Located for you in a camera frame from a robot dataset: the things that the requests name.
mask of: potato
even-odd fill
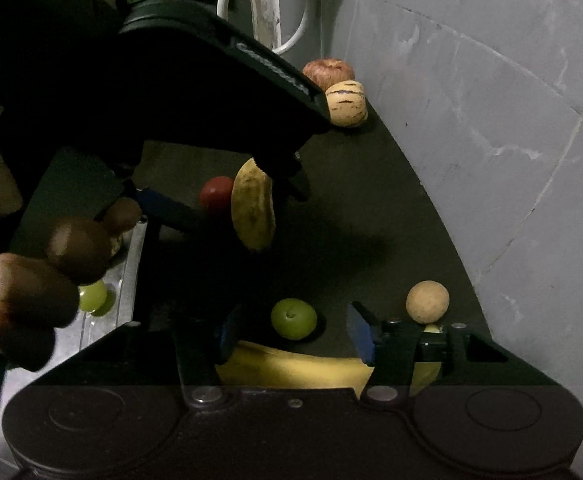
[[[420,282],[407,295],[407,313],[421,324],[435,323],[449,307],[449,292],[438,282]]]

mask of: table surface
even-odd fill
[[[409,319],[409,289],[436,280],[451,298],[441,322],[465,322],[489,335],[443,222],[375,113],[362,128],[314,136],[300,156],[312,197],[305,203],[289,200],[277,210],[276,236],[266,254],[246,256],[231,226],[226,232],[211,226],[204,234],[189,236],[163,229],[160,256],[153,265],[163,300],[205,309],[238,298],[246,308],[243,339],[349,357],[355,355],[345,328],[350,301],[361,301],[380,319]],[[248,158],[147,142],[134,182],[196,207],[209,178],[235,176]],[[291,342],[276,335],[269,313],[283,298],[314,306],[322,320],[315,337]]]

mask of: circular cover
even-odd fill
[[[561,386],[431,386],[412,415],[434,449],[483,472],[547,469],[583,439],[583,408]]]
[[[8,403],[2,427],[24,465],[84,479],[142,460],[179,418],[159,386],[29,386]]]

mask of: green fruit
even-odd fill
[[[81,285],[78,290],[80,292],[78,306],[85,312],[94,312],[107,301],[107,287],[103,280],[98,280],[91,285]]]
[[[305,339],[316,330],[318,317],[310,304],[287,298],[281,300],[272,309],[272,326],[286,339],[298,341]]]

